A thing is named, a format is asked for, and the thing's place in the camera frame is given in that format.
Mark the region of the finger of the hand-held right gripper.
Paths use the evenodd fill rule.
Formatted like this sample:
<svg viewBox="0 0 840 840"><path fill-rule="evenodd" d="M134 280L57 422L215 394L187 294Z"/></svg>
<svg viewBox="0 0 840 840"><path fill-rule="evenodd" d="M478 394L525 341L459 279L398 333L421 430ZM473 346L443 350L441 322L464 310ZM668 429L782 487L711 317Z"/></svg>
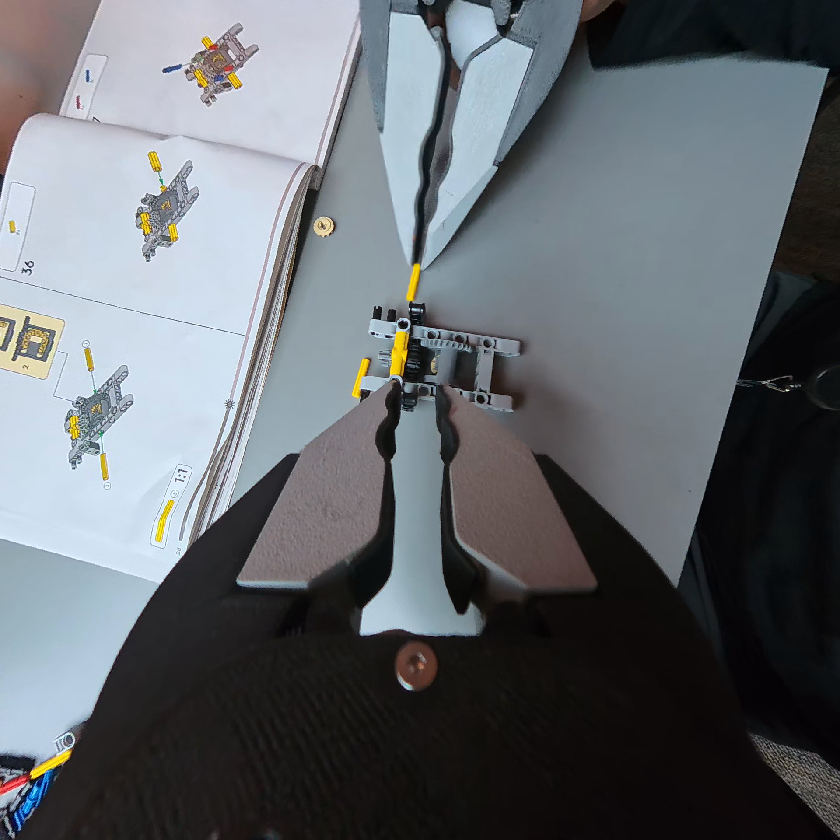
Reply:
<svg viewBox="0 0 840 840"><path fill-rule="evenodd" d="M424 153L445 83L443 29L417 13L391 12L385 73L381 149L397 234L406 262L417 262L422 238Z"/></svg>
<svg viewBox="0 0 840 840"><path fill-rule="evenodd" d="M498 149L532 52L523 44L487 44L465 61L451 124L449 164L427 224L424 269L441 254L497 172Z"/></svg>

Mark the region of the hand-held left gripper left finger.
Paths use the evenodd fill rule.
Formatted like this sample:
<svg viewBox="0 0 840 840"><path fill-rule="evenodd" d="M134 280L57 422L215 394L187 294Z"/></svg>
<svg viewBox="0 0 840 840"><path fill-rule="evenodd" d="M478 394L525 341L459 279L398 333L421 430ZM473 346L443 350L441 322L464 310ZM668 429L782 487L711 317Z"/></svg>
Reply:
<svg viewBox="0 0 840 840"><path fill-rule="evenodd" d="M401 406L401 385L387 381L300 452L239 586L361 619L392 571Z"/></svg>

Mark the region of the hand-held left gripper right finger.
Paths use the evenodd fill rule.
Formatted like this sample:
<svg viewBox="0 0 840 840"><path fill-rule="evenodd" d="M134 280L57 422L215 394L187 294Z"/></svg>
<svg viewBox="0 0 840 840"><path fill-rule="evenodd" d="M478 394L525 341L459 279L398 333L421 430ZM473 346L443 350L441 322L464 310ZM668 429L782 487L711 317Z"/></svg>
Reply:
<svg viewBox="0 0 840 840"><path fill-rule="evenodd" d="M442 568L456 612L594 593L595 574L531 449L449 385L437 389L436 422Z"/></svg>

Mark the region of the grey lego gearbox assembly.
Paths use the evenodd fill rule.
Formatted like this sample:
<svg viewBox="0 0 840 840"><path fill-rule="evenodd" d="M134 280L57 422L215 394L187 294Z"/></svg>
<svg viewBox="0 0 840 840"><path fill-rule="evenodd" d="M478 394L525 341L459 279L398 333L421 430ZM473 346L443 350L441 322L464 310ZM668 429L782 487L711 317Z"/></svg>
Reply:
<svg viewBox="0 0 840 840"><path fill-rule="evenodd" d="M419 302L409 303L402 316L393 308L384 313L382 307L374 307L368 333L386 345L376 357L381 372L370 372L370 363L359 401L383 385L399 382L402 409L411 412L420 402L434 401L438 389L448 385L486 410L513 411L511 396L492 391L492 377L497 359L521 354L520 341L428 325L426 307Z"/></svg>

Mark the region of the person's right forearm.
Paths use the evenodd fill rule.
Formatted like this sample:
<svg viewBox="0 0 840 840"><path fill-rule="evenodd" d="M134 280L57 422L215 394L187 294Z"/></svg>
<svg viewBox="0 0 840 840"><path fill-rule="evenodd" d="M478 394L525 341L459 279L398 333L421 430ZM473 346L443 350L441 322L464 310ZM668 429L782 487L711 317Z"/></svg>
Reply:
<svg viewBox="0 0 840 840"><path fill-rule="evenodd" d="M596 69L745 52L838 70L839 2L608 2L587 43Z"/></svg>

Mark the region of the open lego instruction booklet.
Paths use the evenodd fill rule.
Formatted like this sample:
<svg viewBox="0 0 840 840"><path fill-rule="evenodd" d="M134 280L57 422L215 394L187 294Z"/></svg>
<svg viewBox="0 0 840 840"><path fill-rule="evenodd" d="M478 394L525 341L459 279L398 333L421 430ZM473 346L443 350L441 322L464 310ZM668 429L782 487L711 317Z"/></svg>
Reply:
<svg viewBox="0 0 840 840"><path fill-rule="evenodd" d="M228 508L358 2L2 2L2 540L162 581Z"/></svg>

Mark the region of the pile of loose lego pieces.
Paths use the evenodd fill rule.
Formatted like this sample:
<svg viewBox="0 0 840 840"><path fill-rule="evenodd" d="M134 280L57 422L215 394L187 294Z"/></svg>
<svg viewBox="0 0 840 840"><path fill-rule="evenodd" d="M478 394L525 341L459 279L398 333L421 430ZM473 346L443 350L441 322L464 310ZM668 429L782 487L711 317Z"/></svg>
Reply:
<svg viewBox="0 0 840 840"><path fill-rule="evenodd" d="M37 760L26 755L1 755L1 838L15 839L39 807L76 747L83 725L54 740L53 753Z"/></svg>

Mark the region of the person's black clothing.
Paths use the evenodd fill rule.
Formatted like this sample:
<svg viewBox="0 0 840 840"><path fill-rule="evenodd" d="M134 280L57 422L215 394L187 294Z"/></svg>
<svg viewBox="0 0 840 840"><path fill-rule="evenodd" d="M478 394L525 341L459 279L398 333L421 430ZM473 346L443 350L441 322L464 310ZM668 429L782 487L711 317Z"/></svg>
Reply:
<svg viewBox="0 0 840 840"><path fill-rule="evenodd" d="M770 273L738 378L839 364L837 283ZM839 411L734 387L686 573L748 720L839 762Z"/></svg>

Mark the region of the metal keyring clip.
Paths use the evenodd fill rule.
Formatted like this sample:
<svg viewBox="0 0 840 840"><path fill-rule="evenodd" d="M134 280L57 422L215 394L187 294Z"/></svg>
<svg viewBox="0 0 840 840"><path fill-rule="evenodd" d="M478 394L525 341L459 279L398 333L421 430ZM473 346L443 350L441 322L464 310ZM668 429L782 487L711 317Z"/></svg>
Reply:
<svg viewBox="0 0 840 840"><path fill-rule="evenodd" d="M813 372L797 378L792 374L768 379L745 379L736 381L739 387L759 387L783 394L798 394L822 410L839 411L839 364L825 364Z"/></svg>

